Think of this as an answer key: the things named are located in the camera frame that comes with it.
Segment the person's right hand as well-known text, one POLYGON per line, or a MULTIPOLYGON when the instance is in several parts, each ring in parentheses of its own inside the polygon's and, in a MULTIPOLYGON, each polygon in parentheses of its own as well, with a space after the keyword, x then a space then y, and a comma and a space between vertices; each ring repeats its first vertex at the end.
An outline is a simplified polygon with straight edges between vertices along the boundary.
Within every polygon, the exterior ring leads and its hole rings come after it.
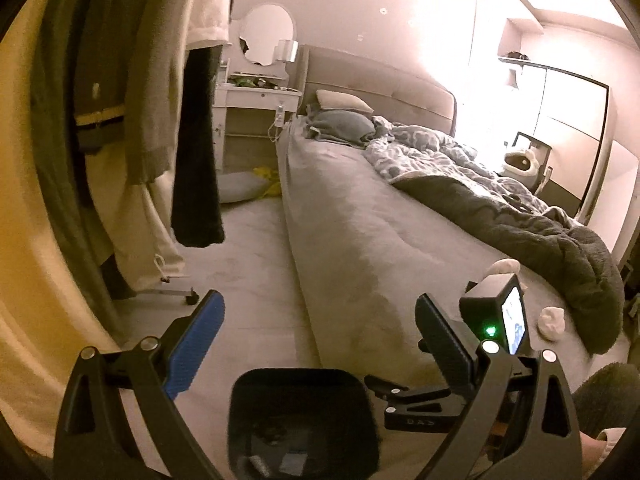
POLYGON ((598 468, 608 442, 589 437, 583 432, 580 434, 580 446, 582 447, 582 475, 589 476, 590 471, 598 468))

